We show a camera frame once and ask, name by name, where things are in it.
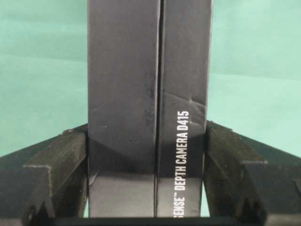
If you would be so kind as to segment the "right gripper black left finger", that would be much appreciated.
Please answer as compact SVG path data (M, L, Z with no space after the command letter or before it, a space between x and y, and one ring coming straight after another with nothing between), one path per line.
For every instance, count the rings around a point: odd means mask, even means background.
M81 218L87 203L87 125L2 156L0 223Z

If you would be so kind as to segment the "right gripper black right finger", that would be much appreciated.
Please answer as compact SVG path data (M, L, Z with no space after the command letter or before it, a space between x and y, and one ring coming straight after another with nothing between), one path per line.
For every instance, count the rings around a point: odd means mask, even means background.
M204 183L209 213L239 223L301 223L299 157L208 121Z

